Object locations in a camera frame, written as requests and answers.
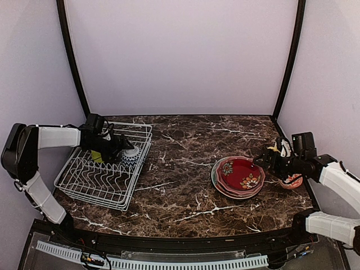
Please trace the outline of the blue white patterned bowl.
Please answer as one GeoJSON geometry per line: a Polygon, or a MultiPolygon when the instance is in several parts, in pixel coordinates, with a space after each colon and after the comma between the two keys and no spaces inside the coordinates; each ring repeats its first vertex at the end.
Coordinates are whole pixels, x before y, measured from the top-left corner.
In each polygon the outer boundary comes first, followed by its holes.
{"type": "Polygon", "coordinates": [[[133,149],[123,150],[121,155],[121,164],[126,168],[134,169],[140,159],[141,150],[134,146],[133,149]]]}

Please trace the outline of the yellow ceramic mug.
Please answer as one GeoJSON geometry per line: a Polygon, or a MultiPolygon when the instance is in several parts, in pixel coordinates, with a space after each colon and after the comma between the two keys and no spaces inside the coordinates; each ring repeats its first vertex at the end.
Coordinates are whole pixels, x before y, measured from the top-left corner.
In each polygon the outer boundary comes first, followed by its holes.
{"type": "Polygon", "coordinates": [[[269,147],[267,147],[267,149],[268,149],[268,150],[272,150],[272,151],[274,151],[274,152],[279,152],[279,150],[278,150],[278,148],[277,148],[276,145],[274,145],[274,146],[269,146],[269,147]]]}

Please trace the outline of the dark red floral plate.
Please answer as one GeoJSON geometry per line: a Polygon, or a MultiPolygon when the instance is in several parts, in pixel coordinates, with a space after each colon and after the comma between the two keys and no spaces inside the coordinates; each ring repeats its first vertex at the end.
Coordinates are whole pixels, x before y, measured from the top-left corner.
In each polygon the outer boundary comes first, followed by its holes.
{"type": "Polygon", "coordinates": [[[245,159],[227,159],[220,166],[223,182],[236,190],[251,190],[262,180],[260,169],[252,161],[245,159]]]}

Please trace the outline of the green teal plate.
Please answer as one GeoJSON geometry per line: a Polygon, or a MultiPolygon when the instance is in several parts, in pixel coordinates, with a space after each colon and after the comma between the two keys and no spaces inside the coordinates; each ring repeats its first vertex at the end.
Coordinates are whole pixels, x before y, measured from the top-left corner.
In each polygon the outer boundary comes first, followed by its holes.
{"type": "Polygon", "coordinates": [[[234,200],[245,200],[245,199],[249,199],[251,197],[256,196],[261,190],[255,190],[253,192],[248,192],[245,194],[237,194],[237,193],[231,193],[227,190],[225,190],[218,182],[218,178],[217,178],[217,169],[220,165],[220,163],[224,160],[223,159],[219,159],[212,167],[211,172],[210,172],[210,177],[211,177],[211,182],[213,184],[213,186],[215,187],[215,189],[220,192],[222,195],[224,195],[227,198],[230,199],[234,199],[234,200]]]}

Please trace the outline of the green small bowl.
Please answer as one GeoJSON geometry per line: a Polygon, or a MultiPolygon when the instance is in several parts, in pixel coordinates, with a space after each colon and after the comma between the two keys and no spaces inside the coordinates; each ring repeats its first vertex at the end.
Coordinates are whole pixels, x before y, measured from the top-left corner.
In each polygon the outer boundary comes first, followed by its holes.
{"type": "Polygon", "coordinates": [[[97,152],[97,151],[91,151],[91,157],[92,157],[92,160],[96,163],[103,163],[103,160],[102,160],[102,155],[100,152],[97,152]]]}

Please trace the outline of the black rimmed cream plate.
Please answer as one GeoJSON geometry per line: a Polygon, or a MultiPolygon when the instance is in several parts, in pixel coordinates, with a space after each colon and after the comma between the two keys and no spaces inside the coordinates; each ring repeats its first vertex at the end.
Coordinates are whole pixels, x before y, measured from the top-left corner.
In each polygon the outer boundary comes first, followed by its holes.
{"type": "Polygon", "coordinates": [[[243,193],[237,194],[237,193],[231,193],[229,191],[226,191],[219,183],[213,184],[214,188],[222,195],[224,195],[227,198],[234,199],[234,200],[245,200],[254,197],[263,188],[263,185],[260,185],[256,187],[254,190],[245,191],[243,193]]]}

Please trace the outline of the red white patterned bowl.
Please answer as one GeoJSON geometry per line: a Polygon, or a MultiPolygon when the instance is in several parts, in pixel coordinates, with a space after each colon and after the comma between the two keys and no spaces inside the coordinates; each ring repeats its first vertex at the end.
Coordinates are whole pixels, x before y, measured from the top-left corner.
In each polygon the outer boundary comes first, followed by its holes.
{"type": "Polygon", "coordinates": [[[300,187],[303,183],[303,177],[301,174],[293,174],[288,176],[285,180],[279,180],[281,187],[287,190],[293,190],[300,187]]]}

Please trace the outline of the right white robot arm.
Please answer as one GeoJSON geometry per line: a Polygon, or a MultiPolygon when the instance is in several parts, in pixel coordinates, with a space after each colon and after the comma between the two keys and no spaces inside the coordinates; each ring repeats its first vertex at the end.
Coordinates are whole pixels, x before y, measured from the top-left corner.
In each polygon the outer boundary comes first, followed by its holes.
{"type": "MultiPolygon", "coordinates": [[[[289,185],[289,177],[312,179],[333,190],[359,211],[359,178],[347,170],[342,161],[318,155],[312,132],[280,137],[274,146],[266,147],[253,163],[289,185]]],[[[318,234],[347,244],[359,253],[359,220],[308,209],[295,214],[287,239],[299,244],[311,234],[318,234]]]]}

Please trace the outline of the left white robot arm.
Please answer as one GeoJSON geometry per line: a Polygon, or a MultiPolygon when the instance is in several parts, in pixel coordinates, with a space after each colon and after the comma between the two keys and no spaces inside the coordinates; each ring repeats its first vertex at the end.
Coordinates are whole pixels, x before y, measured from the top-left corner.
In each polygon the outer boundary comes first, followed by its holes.
{"type": "Polygon", "coordinates": [[[57,235],[67,245],[79,241],[73,218],[54,198],[44,183],[38,166],[41,149],[80,147],[98,153],[96,162],[113,164],[122,157],[133,158],[138,147],[123,134],[114,133],[114,125],[103,116],[89,114],[79,127],[68,125],[13,125],[1,155],[1,165],[15,181],[18,191],[51,223],[58,225],[57,235]]]}

